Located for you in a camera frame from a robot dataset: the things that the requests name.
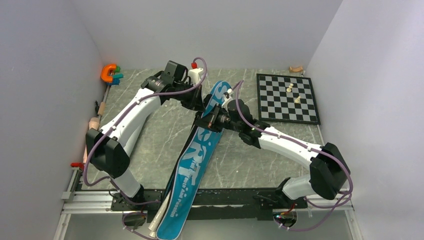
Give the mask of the blue racket bag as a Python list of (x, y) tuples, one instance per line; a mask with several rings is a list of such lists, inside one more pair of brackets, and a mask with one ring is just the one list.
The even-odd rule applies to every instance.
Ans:
[[(223, 94), (230, 88), (228, 82), (218, 81), (210, 91), (210, 98), (205, 104), (204, 112), (200, 113), (195, 120), (210, 118), (210, 112), (216, 104), (223, 104)], [(167, 210), (156, 230), (157, 239), (175, 240), (180, 236), (221, 136), (221, 132), (206, 130), (196, 126), (194, 122), (165, 188), (166, 195), (168, 193), (171, 195)]]

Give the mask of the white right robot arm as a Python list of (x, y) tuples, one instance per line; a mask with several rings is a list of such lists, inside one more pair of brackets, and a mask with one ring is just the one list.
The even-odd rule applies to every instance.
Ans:
[(288, 177), (275, 189), (276, 203), (282, 208), (310, 195), (333, 200), (342, 194), (342, 186), (350, 175), (346, 162), (334, 144), (328, 142), (321, 146), (282, 133), (270, 124), (253, 118), (249, 107), (240, 99), (231, 100), (227, 107), (214, 105), (210, 112), (198, 116), (194, 124), (216, 133), (222, 130), (237, 132), (245, 144), (275, 152), (308, 168), (308, 174)]

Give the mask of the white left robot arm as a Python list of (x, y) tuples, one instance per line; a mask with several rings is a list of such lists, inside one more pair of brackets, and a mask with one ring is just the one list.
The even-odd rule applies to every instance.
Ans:
[(192, 61), (191, 68), (170, 60), (164, 70), (141, 83), (136, 95), (110, 122), (100, 129), (89, 129), (85, 135), (84, 184), (92, 187), (109, 180), (129, 209), (144, 205), (144, 187), (130, 170), (130, 157), (141, 130), (147, 118), (170, 99), (188, 110), (203, 112), (202, 83), (207, 71), (201, 57)]

